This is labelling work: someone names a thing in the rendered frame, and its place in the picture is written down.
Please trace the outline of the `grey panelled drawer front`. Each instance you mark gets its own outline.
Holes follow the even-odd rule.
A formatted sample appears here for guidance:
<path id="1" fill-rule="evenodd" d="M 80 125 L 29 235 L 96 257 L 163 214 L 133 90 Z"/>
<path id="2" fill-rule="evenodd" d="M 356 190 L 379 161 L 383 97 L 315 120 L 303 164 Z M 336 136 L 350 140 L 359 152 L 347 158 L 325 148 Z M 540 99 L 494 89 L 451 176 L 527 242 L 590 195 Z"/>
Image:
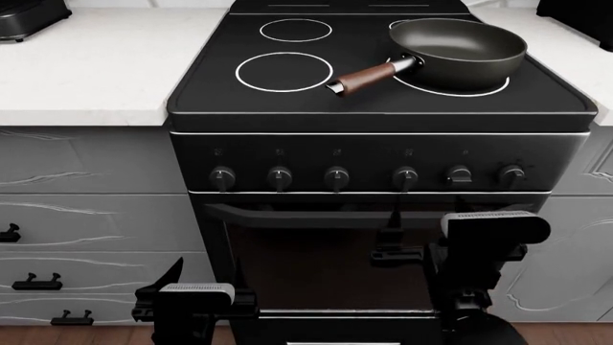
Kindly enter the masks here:
<path id="1" fill-rule="evenodd" d="M 590 130 L 553 195 L 613 196 L 613 126 L 593 123 Z"/>

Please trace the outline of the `black stove knob with tick marks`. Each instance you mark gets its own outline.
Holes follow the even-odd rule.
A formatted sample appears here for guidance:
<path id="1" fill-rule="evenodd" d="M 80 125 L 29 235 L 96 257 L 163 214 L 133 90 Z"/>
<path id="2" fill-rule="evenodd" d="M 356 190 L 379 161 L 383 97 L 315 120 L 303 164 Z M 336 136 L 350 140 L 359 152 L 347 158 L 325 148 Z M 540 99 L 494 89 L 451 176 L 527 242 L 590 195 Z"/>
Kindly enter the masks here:
<path id="1" fill-rule="evenodd" d="M 502 189 L 513 190 L 523 180 L 525 180 L 525 172 L 517 165 L 504 166 L 498 173 L 498 183 Z"/>

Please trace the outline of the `black electric stove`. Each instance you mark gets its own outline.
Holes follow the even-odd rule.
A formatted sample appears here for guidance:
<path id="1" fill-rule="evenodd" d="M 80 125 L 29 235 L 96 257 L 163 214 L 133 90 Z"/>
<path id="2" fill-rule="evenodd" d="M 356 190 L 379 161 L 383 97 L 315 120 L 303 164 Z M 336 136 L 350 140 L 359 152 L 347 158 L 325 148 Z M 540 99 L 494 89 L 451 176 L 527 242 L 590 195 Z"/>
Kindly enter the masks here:
<path id="1" fill-rule="evenodd" d="M 590 134 L 594 103 L 532 57 L 505 82 L 447 90 L 410 74 L 345 97 L 326 84 L 388 62 L 389 30 L 412 19 L 481 22 L 462 0 L 234 0 L 167 102 L 170 137 L 190 196 L 275 192 L 270 169 L 288 168 L 283 192 L 331 192 L 327 169 L 350 175 L 341 192 L 398 192 L 396 169 L 419 175 L 409 192 L 547 192 Z M 472 183 L 449 186 L 467 166 Z M 500 169 L 520 166 L 513 190 Z"/>

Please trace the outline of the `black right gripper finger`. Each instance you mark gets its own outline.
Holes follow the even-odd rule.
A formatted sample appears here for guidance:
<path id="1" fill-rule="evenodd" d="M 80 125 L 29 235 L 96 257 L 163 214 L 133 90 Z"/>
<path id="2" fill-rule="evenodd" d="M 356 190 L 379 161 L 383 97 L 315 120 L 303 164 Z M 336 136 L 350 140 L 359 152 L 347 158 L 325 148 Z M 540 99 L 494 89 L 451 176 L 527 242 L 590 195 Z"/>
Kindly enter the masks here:
<path id="1" fill-rule="evenodd" d="M 399 204 L 394 210 L 385 228 L 379 229 L 376 234 L 376 249 L 379 251 L 392 251 L 400 248 L 403 241 L 402 217 Z"/>

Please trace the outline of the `grey panelled cabinet door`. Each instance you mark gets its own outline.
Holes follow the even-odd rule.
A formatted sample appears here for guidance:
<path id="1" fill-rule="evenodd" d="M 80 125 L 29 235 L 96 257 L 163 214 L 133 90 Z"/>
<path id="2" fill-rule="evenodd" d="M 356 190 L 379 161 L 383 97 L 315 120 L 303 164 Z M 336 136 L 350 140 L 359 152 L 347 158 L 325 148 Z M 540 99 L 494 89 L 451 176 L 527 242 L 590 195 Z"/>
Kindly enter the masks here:
<path id="1" fill-rule="evenodd" d="M 518 322 L 613 322 L 613 197 L 553 196 L 552 233 L 505 264 L 490 312 Z"/>

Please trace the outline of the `black countertop appliance with feet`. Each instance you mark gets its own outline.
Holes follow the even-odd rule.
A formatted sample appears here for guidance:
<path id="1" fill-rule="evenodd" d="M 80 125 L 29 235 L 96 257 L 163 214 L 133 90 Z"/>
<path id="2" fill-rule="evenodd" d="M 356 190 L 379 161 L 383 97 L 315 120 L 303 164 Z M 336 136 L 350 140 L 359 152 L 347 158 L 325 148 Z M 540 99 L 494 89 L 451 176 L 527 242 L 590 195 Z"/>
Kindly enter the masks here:
<path id="1" fill-rule="evenodd" d="M 23 42 L 71 15 L 65 0 L 0 0 L 0 41 Z"/>

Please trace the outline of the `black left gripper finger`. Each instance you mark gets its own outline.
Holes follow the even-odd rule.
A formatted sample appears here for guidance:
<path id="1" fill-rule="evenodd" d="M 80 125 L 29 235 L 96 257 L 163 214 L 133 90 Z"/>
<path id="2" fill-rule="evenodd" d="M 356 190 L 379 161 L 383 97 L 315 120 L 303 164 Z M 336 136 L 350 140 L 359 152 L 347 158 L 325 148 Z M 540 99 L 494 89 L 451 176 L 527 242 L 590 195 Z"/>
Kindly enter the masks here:
<path id="1" fill-rule="evenodd" d="M 183 264 L 184 259 L 179 258 L 178 261 L 176 261 L 176 263 L 173 264 L 161 278 L 159 278 L 160 287 L 165 287 L 168 284 L 177 284 L 182 274 Z"/>

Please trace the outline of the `black stove bottom drawer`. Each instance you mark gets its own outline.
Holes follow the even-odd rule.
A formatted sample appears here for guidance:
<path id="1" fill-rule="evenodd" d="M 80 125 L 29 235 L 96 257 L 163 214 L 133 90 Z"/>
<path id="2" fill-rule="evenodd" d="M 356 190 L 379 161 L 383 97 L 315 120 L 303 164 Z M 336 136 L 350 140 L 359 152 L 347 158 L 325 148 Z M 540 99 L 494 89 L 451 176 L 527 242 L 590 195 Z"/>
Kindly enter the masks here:
<path id="1" fill-rule="evenodd" d="M 443 345 L 428 318 L 260 318 L 230 323 L 237 345 Z"/>

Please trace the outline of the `black half-round stove knob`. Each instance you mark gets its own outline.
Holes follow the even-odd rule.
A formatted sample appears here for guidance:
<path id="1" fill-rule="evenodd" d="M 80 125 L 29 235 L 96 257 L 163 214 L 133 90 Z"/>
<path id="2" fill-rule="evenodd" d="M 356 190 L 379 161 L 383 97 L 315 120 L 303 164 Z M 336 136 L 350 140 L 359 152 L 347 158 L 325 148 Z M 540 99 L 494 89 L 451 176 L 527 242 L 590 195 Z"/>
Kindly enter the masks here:
<path id="1" fill-rule="evenodd" d="M 453 166 L 446 173 L 446 183 L 449 186 L 466 186 L 472 183 L 472 172 L 467 166 Z"/>

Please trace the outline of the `grey cabinet drawer front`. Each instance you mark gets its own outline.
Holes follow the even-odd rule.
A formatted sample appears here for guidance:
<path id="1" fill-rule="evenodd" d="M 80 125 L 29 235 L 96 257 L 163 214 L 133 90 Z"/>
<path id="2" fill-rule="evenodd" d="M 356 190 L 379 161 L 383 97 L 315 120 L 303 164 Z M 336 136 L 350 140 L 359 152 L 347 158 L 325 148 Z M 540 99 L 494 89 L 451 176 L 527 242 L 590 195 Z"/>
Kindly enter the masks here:
<path id="1" fill-rule="evenodd" d="M 111 295 L 0 295 L 0 325 L 49 325 L 69 311 L 69 318 L 83 317 L 86 310 L 95 326 L 135 324 L 131 311 L 136 298 L 128 294 Z"/>
<path id="2" fill-rule="evenodd" d="M 58 293 L 133 293 L 153 284 L 179 259 L 184 260 L 182 283 L 216 280 L 206 252 L 7 252 L 0 253 L 0 293 L 18 292 L 11 286 L 26 281 L 62 282 Z"/>
<path id="3" fill-rule="evenodd" d="M 185 192 L 166 128 L 0 127 L 0 194 Z"/>
<path id="4" fill-rule="evenodd" d="M 186 195 L 0 195 L 10 252 L 202 252 Z"/>

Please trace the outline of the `black boxy countertop appliance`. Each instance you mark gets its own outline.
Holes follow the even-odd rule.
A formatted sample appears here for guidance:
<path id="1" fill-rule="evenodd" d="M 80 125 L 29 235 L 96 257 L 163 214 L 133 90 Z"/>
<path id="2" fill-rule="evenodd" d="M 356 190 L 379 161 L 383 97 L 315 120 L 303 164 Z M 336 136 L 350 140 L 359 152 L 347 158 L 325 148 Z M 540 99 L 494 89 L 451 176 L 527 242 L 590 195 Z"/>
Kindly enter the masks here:
<path id="1" fill-rule="evenodd" d="M 613 0 L 539 0 L 536 15 L 590 36 L 613 53 Z"/>

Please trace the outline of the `black glass oven door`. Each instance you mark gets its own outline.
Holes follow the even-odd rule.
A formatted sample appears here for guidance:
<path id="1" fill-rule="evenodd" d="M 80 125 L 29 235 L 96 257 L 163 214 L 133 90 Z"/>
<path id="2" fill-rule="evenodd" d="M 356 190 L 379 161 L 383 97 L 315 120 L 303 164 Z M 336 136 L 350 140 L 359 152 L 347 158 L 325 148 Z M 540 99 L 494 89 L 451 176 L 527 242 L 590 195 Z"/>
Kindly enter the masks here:
<path id="1" fill-rule="evenodd" d="M 215 277 L 236 262 L 264 318 L 440 318 L 421 264 L 375 267 L 376 234 L 398 203 L 403 246 L 443 240 L 450 213 L 538 213 L 547 192 L 193 192 Z"/>

